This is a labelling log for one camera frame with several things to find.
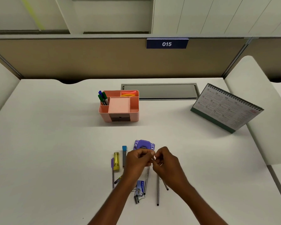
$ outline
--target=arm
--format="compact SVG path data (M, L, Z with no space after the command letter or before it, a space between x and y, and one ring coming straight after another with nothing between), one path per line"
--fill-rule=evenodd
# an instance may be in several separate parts
M152 164L154 155L155 152L149 149L138 149L128 152L121 181L88 225L116 225L129 194L136 186L136 182L145 166Z
M191 186L178 158L167 147L159 149L155 157L153 170L187 203L201 225L228 225Z

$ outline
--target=purple hole punch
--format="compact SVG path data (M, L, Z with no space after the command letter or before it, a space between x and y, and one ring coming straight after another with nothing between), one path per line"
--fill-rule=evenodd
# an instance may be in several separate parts
M146 149L151 149L154 151L155 144L152 144L150 141L147 141L147 140L136 140L134 143L133 150L136 150L139 148L146 148Z

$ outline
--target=number sign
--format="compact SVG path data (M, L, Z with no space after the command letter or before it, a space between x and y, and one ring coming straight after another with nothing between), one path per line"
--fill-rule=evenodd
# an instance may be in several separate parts
M147 49L185 49L188 38L147 38Z

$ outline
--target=spiral binding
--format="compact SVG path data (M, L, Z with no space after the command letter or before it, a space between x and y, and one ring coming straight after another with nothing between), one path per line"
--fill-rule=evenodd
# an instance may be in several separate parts
M246 101L246 100L243 100L242 98L239 98L239 97L237 97L237 96L231 94L230 92L225 91L225 90L223 90L223 89L220 89L219 87L214 86L214 85L212 85L212 84L210 84L210 83L208 83L208 84L206 85L206 87L215 89L215 90L219 91L220 93L223 93L223 94L225 94L225 95L228 95L229 97L232 97L233 99L236 99L237 101L240 101L240 102L244 103L245 105L249 105L250 107L252 107L252 108L255 109L255 110L258 110L258 111L264 110L264 109L262 109L261 107L256 106L255 104L250 103L250 102L248 102L248 101Z

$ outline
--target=purple pen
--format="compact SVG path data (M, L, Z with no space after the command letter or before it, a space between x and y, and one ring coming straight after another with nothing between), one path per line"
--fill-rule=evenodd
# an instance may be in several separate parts
M112 189L114 189L114 172L113 172L114 158L111 159L111 169L112 169Z

